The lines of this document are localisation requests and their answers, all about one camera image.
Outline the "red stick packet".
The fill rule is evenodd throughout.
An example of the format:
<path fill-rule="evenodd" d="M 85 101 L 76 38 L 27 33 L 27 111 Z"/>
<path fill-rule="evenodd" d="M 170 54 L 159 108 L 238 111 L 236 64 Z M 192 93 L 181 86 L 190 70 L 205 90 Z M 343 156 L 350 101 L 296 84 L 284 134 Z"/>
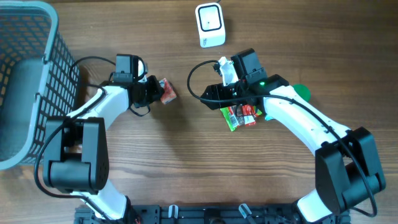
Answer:
<path fill-rule="evenodd" d="M 256 124 L 256 118 L 259 117 L 262 112 L 256 106 L 251 105 L 239 105 L 236 106 L 242 112 L 244 118 L 244 126 L 252 126 Z"/>

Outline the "green snack bag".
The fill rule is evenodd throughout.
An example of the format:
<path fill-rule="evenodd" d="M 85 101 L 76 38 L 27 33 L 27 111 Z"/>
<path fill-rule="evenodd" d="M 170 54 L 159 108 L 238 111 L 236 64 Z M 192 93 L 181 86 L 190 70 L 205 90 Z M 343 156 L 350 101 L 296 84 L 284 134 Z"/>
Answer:
<path fill-rule="evenodd" d="M 242 112 L 237 109 L 236 106 L 221 108 L 220 111 L 225 118 L 231 132 L 235 131 L 240 126 L 245 125 Z"/>

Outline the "red white small pouch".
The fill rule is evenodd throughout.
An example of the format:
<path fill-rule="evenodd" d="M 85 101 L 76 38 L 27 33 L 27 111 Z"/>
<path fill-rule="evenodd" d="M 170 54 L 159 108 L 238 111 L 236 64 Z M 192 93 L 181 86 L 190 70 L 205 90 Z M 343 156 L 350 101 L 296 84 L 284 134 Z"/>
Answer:
<path fill-rule="evenodd" d="M 172 84 L 166 78 L 160 80 L 159 84 L 164 89 L 164 94 L 160 98 L 164 105 L 176 99 L 177 94 L 175 93 Z"/>

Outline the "teal translucent packet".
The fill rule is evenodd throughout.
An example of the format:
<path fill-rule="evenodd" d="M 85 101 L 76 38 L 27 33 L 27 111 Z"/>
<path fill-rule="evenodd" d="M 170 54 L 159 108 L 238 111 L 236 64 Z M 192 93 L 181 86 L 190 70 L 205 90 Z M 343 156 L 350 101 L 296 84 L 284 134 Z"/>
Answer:
<path fill-rule="evenodd" d="M 270 121 L 270 120 L 273 120 L 274 118 L 271 116 L 271 115 L 269 115 L 269 114 L 267 114 L 266 116 L 265 116 L 265 120 L 266 121 Z"/>

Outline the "green lid jar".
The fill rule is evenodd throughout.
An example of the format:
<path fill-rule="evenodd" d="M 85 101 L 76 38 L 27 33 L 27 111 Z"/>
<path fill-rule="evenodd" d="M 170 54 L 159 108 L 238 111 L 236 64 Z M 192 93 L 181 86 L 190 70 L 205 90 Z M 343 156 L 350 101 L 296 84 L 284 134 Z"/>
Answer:
<path fill-rule="evenodd" d="M 296 93 L 306 102 L 309 102 L 311 99 L 311 91 L 303 84 L 294 84 L 293 85 L 294 90 Z"/>

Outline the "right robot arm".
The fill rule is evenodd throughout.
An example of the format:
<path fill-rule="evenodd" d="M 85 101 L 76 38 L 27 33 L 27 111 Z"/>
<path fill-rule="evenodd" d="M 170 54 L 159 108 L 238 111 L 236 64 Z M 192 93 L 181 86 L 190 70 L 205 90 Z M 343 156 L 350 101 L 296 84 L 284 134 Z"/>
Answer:
<path fill-rule="evenodd" d="M 297 200 L 292 217 L 316 223 L 357 210 L 370 200 L 374 217 L 374 196 L 386 188 L 374 136 L 364 127 L 350 129 L 322 114 L 305 101 L 279 75 L 236 83 L 207 86 L 198 99 L 212 110 L 238 104 L 254 105 L 282 123 L 315 157 L 315 189 Z"/>

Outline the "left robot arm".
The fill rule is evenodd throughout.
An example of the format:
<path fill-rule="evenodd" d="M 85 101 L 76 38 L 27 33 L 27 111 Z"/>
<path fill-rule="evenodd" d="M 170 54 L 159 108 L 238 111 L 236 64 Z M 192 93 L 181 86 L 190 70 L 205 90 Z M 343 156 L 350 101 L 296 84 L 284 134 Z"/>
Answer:
<path fill-rule="evenodd" d="M 43 193 L 55 198 L 78 198 L 102 223 L 141 223 L 130 199 L 109 179 L 106 131 L 127 110 L 159 101 L 165 90 L 155 76 L 142 82 L 132 77 L 105 81 L 97 94 L 66 116 L 52 116 L 37 161 L 42 174 L 34 179 Z"/>

